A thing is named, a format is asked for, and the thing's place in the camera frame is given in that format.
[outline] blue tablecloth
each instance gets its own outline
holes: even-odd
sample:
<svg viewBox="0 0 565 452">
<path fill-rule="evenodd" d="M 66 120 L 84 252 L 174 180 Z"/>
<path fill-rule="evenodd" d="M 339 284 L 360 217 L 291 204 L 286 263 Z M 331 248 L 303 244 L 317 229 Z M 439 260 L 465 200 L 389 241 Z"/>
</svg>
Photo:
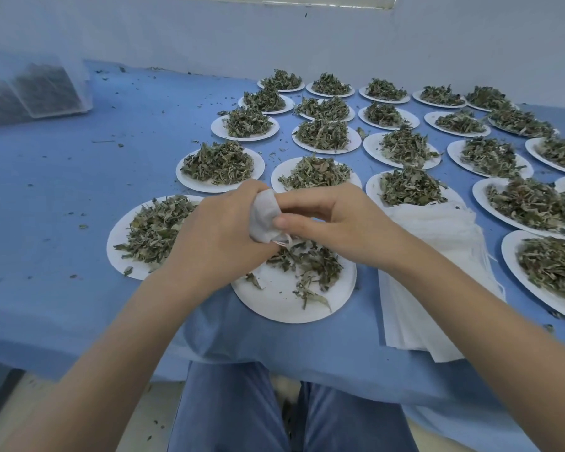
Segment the blue tablecloth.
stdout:
<svg viewBox="0 0 565 452">
<path fill-rule="evenodd" d="M 217 112 L 233 108 L 244 91 L 257 90 L 255 83 L 242 79 L 129 68 L 121 72 L 102 63 L 91 68 L 91 113 L 0 128 L 0 361 L 53 378 L 105 330 L 139 284 L 121 276 L 106 258 L 113 225 L 153 197 L 201 195 L 177 182 L 176 164 L 197 148 L 193 140 L 217 140 L 210 131 Z M 302 95 L 308 96 L 304 91 L 291 97 L 299 102 Z M 358 94 L 347 102 L 356 111 L 369 104 Z M 439 151 L 458 139 L 424 122 L 423 116 L 435 108 L 414 100 L 401 107 L 418 116 L 416 131 L 429 135 Z M 565 136 L 565 110 L 524 108 Z M 292 113 L 276 118 L 279 133 L 251 144 L 266 161 L 262 180 L 268 183 L 281 161 L 307 154 L 290 136 L 302 120 Z M 377 131 L 358 118 L 349 125 Z M 536 178 L 561 177 L 525 152 L 523 138 L 495 129 L 492 136 L 512 141 L 535 167 Z M 363 184 L 388 169 L 362 148 L 339 160 Z M 565 319 L 552 317 L 508 272 L 500 242 L 512 228 L 474 202 L 471 187 L 481 177 L 447 156 L 429 172 L 478 212 L 508 303 L 538 324 L 552 324 L 565 342 Z M 378 295 L 376 271 L 359 266 L 357 288 L 341 310 L 318 322 L 288 325 L 256 315 L 232 288 L 224 288 L 189 317 L 156 376 L 184 379 L 188 358 L 259 360 L 280 374 L 375 400 L 445 412 L 452 406 L 501 409 L 467 361 L 435 364 L 424 352 L 385 347 Z"/>
</svg>

